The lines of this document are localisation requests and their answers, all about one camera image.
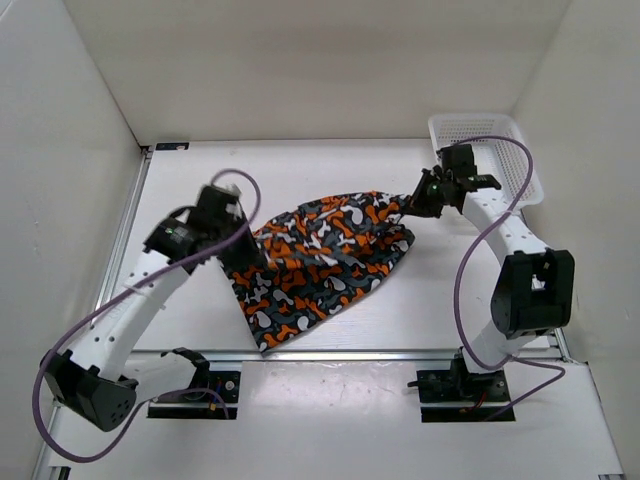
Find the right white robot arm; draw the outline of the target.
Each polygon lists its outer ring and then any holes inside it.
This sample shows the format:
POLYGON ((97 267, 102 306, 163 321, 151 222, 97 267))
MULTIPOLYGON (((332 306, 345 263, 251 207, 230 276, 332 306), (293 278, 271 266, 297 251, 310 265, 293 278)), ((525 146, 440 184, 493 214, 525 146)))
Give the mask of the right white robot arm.
POLYGON ((569 323, 575 260, 569 251, 553 249, 536 237, 518 215, 531 170, 518 192, 508 194, 495 176, 479 172, 471 140, 443 147, 436 155, 437 165, 423 170, 406 214, 438 218, 444 208, 456 209, 479 232, 471 246, 487 244, 501 267, 490 321, 474 339, 464 333, 459 306, 469 253, 454 280, 454 320, 465 365, 450 373, 449 387, 458 398, 470 400, 484 389, 484 374, 500 370, 523 346, 569 323))

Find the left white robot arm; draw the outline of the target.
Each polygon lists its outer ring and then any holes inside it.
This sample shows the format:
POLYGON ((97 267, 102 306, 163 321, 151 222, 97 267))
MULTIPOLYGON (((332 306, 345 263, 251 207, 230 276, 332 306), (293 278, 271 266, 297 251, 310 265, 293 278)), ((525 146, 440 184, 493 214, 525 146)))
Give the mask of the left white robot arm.
POLYGON ((128 358, 169 297, 212 258, 211 247, 240 263, 257 258, 246 222, 239 189, 213 184, 202 187, 194 205, 160 221, 122 287, 124 299, 46 366, 44 378, 54 397, 110 432, 146 400, 170 392, 188 400, 205 396, 209 363, 198 352, 174 348, 138 366, 128 358))

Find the orange camouflage shorts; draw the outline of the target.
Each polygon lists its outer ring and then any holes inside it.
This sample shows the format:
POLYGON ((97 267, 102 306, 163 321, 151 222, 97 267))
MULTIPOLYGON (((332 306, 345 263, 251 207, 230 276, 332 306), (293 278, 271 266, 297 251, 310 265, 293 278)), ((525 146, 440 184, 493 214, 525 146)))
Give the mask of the orange camouflage shorts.
POLYGON ((220 260, 254 342, 266 352, 372 293, 415 241, 407 194, 344 193, 300 204, 256 230, 254 260, 220 260))

